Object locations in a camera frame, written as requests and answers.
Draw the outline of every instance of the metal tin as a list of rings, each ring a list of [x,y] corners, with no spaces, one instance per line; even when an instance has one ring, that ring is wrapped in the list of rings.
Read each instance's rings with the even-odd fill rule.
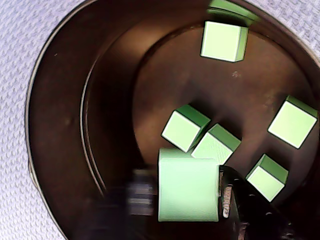
[[[246,24],[219,9],[208,13],[207,0],[88,0],[53,31],[30,80],[26,140],[30,174],[66,238],[132,169],[148,166],[156,179],[155,152],[168,146],[157,132],[170,111],[189,102],[246,141],[227,163],[240,174],[263,152],[291,170],[274,204],[307,234],[316,233],[318,207],[311,212],[305,196],[320,198],[319,124],[296,151],[266,135],[264,125],[286,94],[319,109],[319,61],[280,22],[243,0],[232,2],[258,16],[249,21],[244,61],[234,64],[197,55],[205,20]],[[159,234],[166,225],[152,224],[158,239],[188,236],[179,231],[189,225],[167,225],[175,231],[170,235]],[[190,229],[197,228],[211,231],[200,239],[217,230]]]

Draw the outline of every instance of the foam cube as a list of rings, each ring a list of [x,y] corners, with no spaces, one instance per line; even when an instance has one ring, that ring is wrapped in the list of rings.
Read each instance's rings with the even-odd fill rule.
[[[212,0],[207,11],[213,14],[240,19],[246,23],[246,26],[250,26],[259,20],[259,17],[253,12],[228,0]]]
[[[237,62],[244,59],[248,28],[206,21],[204,25],[201,56]]]
[[[179,149],[161,148],[158,160],[159,222],[218,222],[219,165]]]
[[[200,140],[191,156],[197,159],[215,159],[223,165],[240,143],[239,139],[217,123]]]
[[[246,179],[271,202],[285,187],[288,174],[288,170],[264,154]]]
[[[162,137],[185,153],[192,148],[210,119],[190,105],[173,111],[162,132]]]
[[[317,110],[293,96],[288,96],[268,132],[299,149],[317,120]]]

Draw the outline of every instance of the white tablecloth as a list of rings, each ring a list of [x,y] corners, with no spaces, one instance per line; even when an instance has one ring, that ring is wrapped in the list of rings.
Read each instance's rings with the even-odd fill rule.
[[[25,103],[35,61],[82,0],[0,0],[0,240],[61,240],[28,172]],[[320,56],[320,0],[250,0]]]

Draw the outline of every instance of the green cube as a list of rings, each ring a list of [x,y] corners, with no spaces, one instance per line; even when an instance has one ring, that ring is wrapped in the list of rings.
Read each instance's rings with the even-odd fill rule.
[[[216,13],[216,10],[224,10],[228,13],[226,14],[227,16],[243,20],[247,23],[247,26],[250,26],[254,21],[259,20],[259,17],[253,12],[228,0],[212,0],[209,4],[208,12]]]
[[[203,31],[201,56],[237,62],[244,59],[248,28],[206,21]]]
[[[219,165],[179,149],[161,148],[159,222],[218,222]]]
[[[197,143],[209,122],[208,117],[187,104],[173,111],[161,135],[186,153]]]
[[[288,174],[288,170],[264,154],[246,179],[271,202],[285,187]]]
[[[197,159],[216,159],[223,165],[240,143],[239,139],[217,123],[200,140],[191,156]]]
[[[317,120],[317,110],[293,96],[288,96],[268,132],[299,149]]]

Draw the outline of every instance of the textured cloth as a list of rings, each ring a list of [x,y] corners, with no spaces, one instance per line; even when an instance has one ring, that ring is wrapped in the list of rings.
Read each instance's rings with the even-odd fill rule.
[[[0,240],[61,240],[28,171],[25,103],[42,46],[82,0],[0,0]],[[320,56],[320,0],[250,0]]]

